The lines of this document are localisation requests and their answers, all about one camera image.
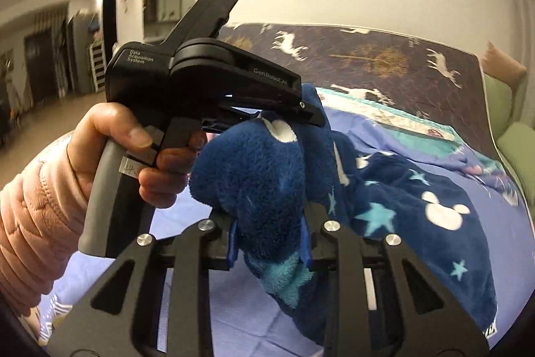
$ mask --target quilted pink jacket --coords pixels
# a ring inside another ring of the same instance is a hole
[[[74,176],[65,135],[0,191],[0,292],[30,315],[77,250],[87,200]]]

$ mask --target gripper handle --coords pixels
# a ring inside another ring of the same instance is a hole
[[[161,113],[134,112],[152,136],[152,147],[142,153],[126,150],[112,139],[98,163],[78,249],[90,256],[116,258],[137,236],[149,233],[154,206],[143,201],[137,179],[145,167],[154,167],[160,150],[186,147],[200,120]]]

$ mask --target metal screw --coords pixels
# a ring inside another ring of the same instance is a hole
[[[153,240],[152,235],[149,235],[148,233],[144,233],[137,237],[137,245],[140,245],[141,247],[146,247],[147,245],[150,245],[152,243],[152,240]]]
[[[330,220],[326,221],[323,225],[328,232],[337,232],[340,230],[340,223],[338,221]]]
[[[390,235],[387,235],[385,238],[385,241],[388,245],[392,245],[393,247],[401,244],[400,236],[395,233],[391,233]]]
[[[216,227],[216,223],[210,219],[204,219],[199,221],[198,226],[200,231],[207,232],[208,230],[213,230]]]

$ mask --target mattress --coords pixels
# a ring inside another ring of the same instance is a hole
[[[332,129],[356,141],[364,141],[362,132],[351,130],[348,117],[362,116],[363,110],[366,116],[379,111],[388,115],[379,120],[377,129],[400,122],[395,115],[402,120],[398,128],[405,135],[433,137],[456,144],[455,152],[458,147],[470,147],[499,160],[490,134],[481,71],[471,54],[403,35],[336,26],[239,25],[225,28],[220,38],[298,72],[304,82],[322,87],[320,94],[350,97],[354,101],[350,108],[324,105]],[[516,203],[508,201],[498,190],[453,171],[444,164],[448,157],[433,160],[409,150],[395,132],[390,130],[389,141],[383,143],[366,139],[367,151],[402,151],[424,170],[449,177],[467,192],[479,214],[498,301],[496,322],[486,332],[492,347],[535,289],[535,238],[525,202],[521,195],[516,196]],[[173,207],[157,211],[151,233],[159,239],[179,234],[209,213],[209,207],[192,199],[186,189]],[[73,255],[64,276],[39,306],[43,345],[55,320],[69,312],[110,263],[82,253]],[[158,347],[162,351],[170,285],[169,275],[160,318]],[[299,334],[241,256],[231,271],[210,272],[210,304],[217,357],[310,357],[321,351]]]

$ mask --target blue bedsheet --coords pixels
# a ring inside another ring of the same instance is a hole
[[[440,159],[426,155],[403,146],[380,125],[370,130],[359,123],[359,116],[328,108],[326,112],[332,129],[347,133],[359,150],[366,147],[370,154],[392,151],[404,155],[428,172],[449,177],[467,192],[489,243],[498,301],[496,330],[489,332],[489,343],[493,346],[515,321],[535,288],[535,239],[522,200],[518,206],[513,206],[503,192],[466,176],[459,165],[459,160],[463,162],[464,159],[459,153]],[[209,213],[210,208],[194,201],[186,190],[172,208],[156,213],[151,232],[157,238],[172,236]],[[72,257],[65,275],[56,281],[52,293],[43,298],[39,307],[44,341],[50,335],[52,319],[67,312],[110,263],[110,260],[90,258],[81,253]],[[217,357],[309,357],[319,351],[281,313],[248,271],[242,257],[231,272],[211,271],[210,279]],[[163,350],[165,309],[160,326],[159,348]]]

